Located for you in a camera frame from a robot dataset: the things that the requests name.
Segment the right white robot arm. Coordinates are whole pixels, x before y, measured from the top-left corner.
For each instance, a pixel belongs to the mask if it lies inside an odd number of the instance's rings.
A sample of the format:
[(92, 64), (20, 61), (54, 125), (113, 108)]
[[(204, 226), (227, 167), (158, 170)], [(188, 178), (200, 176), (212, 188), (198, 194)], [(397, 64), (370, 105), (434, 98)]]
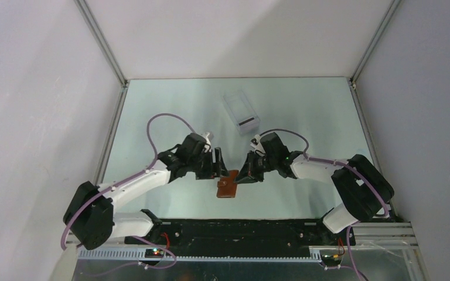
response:
[(389, 217), (394, 189), (367, 157), (356, 154), (337, 160), (310, 156), (307, 149), (290, 151), (277, 133), (277, 129), (270, 129), (251, 140), (252, 150), (235, 183), (262, 182), (271, 171), (283, 178), (332, 183), (342, 202), (322, 217), (317, 229), (318, 239), (326, 245), (334, 244), (341, 231), (367, 222), (379, 211), (384, 218)]

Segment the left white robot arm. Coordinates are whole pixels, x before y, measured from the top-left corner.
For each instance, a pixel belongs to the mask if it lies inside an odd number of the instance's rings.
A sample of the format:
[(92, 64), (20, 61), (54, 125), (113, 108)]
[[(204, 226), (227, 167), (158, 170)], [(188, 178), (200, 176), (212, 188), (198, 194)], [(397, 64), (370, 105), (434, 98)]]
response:
[(96, 249), (109, 239), (139, 236), (154, 244), (162, 228), (150, 211), (123, 213), (123, 206), (145, 193), (194, 173), (196, 180), (228, 176), (220, 147), (213, 148), (210, 134), (188, 134), (181, 144), (160, 152), (145, 170), (118, 183), (95, 185), (86, 181), (77, 188), (64, 216), (66, 225), (62, 247), (68, 233), (88, 250)]

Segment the brown leather card holder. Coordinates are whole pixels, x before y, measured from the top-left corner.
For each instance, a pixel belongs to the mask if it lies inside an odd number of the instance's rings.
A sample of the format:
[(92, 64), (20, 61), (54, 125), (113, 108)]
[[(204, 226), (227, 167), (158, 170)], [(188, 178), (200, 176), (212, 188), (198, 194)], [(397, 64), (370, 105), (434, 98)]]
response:
[(238, 170), (229, 170), (228, 177), (221, 177), (217, 182), (217, 198), (235, 198), (237, 192), (237, 183), (234, 182)]

